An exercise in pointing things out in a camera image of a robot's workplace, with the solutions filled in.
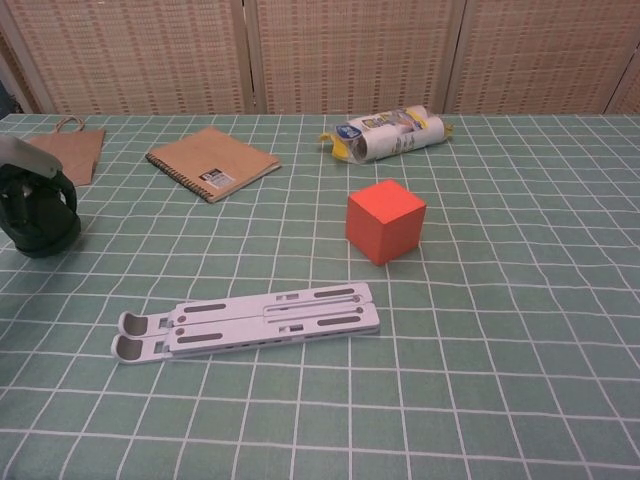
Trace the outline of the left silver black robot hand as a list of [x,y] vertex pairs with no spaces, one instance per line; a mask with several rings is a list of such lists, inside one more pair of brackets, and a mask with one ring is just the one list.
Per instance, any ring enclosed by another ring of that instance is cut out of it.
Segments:
[[80,231],[75,187],[61,162],[5,134],[1,136],[1,229],[30,256],[63,249]]

